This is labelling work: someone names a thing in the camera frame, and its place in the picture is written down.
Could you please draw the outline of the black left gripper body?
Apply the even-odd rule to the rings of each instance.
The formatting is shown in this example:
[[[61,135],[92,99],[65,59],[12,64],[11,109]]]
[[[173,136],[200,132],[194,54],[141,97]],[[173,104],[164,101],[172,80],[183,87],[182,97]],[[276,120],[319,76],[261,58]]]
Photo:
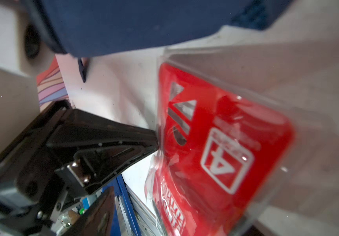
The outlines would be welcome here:
[[[0,153],[0,230],[13,236],[51,236],[51,216],[62,207],[64,182],[47,143],[68,101],[50,104]]]

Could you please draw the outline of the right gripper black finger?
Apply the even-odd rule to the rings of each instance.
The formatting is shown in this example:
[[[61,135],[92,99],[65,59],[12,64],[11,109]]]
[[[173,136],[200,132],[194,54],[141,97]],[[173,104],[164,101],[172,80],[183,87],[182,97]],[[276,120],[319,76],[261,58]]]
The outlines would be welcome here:
[[[114,198],[114,187],[108,187],[63,236],[110,236]]]

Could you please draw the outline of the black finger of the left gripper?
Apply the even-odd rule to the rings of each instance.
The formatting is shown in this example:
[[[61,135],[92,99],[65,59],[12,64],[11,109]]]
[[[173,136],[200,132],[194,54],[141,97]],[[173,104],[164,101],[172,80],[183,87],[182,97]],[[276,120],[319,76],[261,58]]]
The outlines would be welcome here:
[[[159,148],[155,131],[79,109],[65,112],[47,141],[61,163],[56,174],[71,196],[87,196]]]

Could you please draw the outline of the navy blue backpack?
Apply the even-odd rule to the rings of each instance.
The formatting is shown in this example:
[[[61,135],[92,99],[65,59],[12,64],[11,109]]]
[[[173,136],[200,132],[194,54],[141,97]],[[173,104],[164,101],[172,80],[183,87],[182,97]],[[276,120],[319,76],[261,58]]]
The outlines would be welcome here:
[[[269,28],[288,0],[21,1],[35,29],[57,54],[83,58],[163,47],[215,34],[224,26]]]

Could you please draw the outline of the red packet with white label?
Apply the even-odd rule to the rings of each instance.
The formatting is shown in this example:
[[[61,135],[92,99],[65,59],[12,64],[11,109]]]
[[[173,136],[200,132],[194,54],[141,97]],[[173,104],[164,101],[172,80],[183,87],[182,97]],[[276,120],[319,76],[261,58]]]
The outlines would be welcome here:
[[[326,143],[327,119],[207,70],[219,49],[165,49],[160,148],[146,179],[164,236],[242,236]]]

